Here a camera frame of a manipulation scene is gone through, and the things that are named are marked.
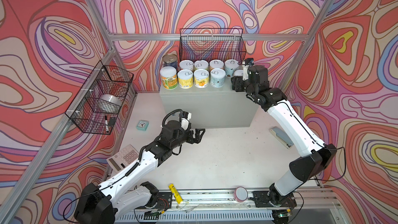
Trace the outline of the green label can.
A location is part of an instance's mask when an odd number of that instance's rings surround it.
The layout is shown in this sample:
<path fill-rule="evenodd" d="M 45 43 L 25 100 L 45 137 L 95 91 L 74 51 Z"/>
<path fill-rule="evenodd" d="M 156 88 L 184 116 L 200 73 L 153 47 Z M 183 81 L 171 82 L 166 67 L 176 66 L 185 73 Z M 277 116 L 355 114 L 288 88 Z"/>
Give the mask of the green label can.
<path fill-rule="evenodd" d="M 198 69 L 204 69 L 204 70 L 208 70 L 209 68 L 209 63 L 206 60 L 199 60 L 199 61 L 195 61 L 194 63 L 194 70 L 198 70 Z"/>

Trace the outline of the dark blue tin can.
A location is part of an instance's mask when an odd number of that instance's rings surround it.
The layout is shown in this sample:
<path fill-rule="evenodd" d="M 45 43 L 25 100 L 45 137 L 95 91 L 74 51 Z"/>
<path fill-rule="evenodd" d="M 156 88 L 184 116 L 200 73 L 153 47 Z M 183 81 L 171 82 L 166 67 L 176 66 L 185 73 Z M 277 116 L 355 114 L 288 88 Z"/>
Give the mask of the dark blue tin can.
<path fill-rule="evenodd" d="M 165 54 L 162 57 L 162 62 L 164 67 L 171 66 L 175 69 L 178 68 L 178 57 L 176 54 Z"/>

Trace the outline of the yellow label can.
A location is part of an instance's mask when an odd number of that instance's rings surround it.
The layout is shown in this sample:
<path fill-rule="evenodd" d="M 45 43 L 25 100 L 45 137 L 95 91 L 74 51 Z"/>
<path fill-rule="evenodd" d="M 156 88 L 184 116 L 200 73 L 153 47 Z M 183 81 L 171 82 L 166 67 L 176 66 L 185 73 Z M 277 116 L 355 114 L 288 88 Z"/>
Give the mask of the yellow label can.
<path fill-rule="evenodd" d="M 209 71 L 197 69 L 194 71 L 194 85 L 197 88 L 206 88 L 209 84 Z"/>
<path fill-rule="evenodd" d="M 182 89 L 193 87 L 193 72 L 189 69 L 182 69 L 177 73 L 178 84 Z"/>

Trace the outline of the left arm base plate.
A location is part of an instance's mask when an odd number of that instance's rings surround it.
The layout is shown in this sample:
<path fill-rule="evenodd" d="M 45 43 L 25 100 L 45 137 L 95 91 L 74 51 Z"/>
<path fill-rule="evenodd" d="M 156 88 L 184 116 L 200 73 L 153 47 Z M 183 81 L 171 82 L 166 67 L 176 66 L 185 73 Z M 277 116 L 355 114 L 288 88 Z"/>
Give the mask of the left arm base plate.
<path fill-rule="evenodd" d="M 172 207 L 173 194 L 171 192 L 159 192 L 156 203 L 148 203 L 138 209 L 154 209 L 156 211 L 166 211 Z"/>

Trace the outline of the green yellow peach can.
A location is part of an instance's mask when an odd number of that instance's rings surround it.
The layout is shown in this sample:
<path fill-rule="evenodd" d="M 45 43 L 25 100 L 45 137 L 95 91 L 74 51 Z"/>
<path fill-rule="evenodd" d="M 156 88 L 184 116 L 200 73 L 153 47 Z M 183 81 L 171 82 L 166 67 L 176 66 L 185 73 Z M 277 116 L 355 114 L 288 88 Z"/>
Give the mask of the green yellow peach can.
<path fill-rule="evenodd" d="M 162 85 L 167 90 L 173 90 L 178 86 L 177 70 L 172 66 L 165 66 L 160 70 Z"/>

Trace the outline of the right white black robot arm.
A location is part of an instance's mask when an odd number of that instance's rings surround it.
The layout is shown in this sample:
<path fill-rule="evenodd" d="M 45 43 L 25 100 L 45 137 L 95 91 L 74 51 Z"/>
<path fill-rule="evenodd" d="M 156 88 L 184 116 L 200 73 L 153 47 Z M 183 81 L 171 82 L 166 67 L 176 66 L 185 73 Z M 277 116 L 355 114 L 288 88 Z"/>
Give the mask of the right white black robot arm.
<path fill-rule="evenodd" d="M 289 170 L 269 187 L 269 203 L 280 206 L 296 189 L 329 166 L 337 148 L 326 144 L 306 125 L 279 88 L 270 87 L 268 70 L 263 65 L 245 64 L 243 75 L 233 77 L 231 81 L 234 91 L 245 92 L 248 99 L 260 105 L 278 122 L 300 155 L 290 162 Z"/>

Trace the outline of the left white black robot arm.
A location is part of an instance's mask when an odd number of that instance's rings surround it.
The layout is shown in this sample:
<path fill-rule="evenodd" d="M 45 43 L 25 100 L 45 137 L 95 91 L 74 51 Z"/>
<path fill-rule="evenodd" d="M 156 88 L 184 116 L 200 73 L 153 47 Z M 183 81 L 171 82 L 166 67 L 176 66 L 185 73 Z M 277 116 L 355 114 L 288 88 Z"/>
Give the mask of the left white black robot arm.
<path fill-rule="evenodd" d="M 181 109 L 168 113 L 161 124 L 160 134 L 140 149 L 138 158 L 110 179 L 87 185 L 77 199 L 74 219 L 78 224 L 113 224 L 122 215 L 137 208 L 155 209 L 161 213 L 170 203 L 159 195 L 159 190 L 139 180 L 154 171 L 182 149 L 184 143 L 201 142 L 205 129 L 191 128 L 191 113 Z"/>

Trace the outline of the pink label can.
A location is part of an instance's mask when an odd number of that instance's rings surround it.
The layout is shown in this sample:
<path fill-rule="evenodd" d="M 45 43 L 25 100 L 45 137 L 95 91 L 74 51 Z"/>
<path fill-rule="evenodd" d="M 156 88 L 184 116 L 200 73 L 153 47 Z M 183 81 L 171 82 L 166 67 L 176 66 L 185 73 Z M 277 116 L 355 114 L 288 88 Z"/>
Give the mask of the pink label can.
<path fill-rule="evenodd" d="M 180 70 L 190 70 L 194 71 L 194 62 L 190 60 L 182 60 L 179 62 L 179 69 Z"/>

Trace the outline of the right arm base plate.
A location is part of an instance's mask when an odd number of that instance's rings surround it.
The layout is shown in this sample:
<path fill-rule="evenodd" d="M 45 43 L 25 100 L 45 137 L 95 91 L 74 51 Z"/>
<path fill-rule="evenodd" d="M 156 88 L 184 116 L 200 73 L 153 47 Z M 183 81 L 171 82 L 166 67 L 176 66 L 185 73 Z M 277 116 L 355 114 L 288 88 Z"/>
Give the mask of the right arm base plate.
<path fill-rule="evenodd" d="M 269 191 L 253 191 L 253 196 L 249 200 L 254 201 L 257 208 L 265 207 L 287 207 L 295 208 L 297 203 L 293 193 L 286 196 L 279 196 L 276 192 Z"/>

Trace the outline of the white lid can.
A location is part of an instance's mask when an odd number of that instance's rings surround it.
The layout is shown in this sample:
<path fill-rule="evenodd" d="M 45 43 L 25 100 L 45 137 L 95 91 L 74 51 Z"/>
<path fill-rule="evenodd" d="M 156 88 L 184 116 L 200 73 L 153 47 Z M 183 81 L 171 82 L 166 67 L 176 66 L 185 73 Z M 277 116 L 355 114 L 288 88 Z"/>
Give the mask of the white lid can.
<path fill-rule="evenodd" d="M 214 88 L 221 88 L 224 86 L 226 72 L 221 68 L 215 68 L 210 71 L 210 85 Z"/>
<path fill-rule="evenodd" d="M 237 60 L 230 59 L 226 60 L 224 63 L 224 71 L 226 72 L 226 77 L 233 77 L 234 72 L 239 68 L 239 63 Z"/>

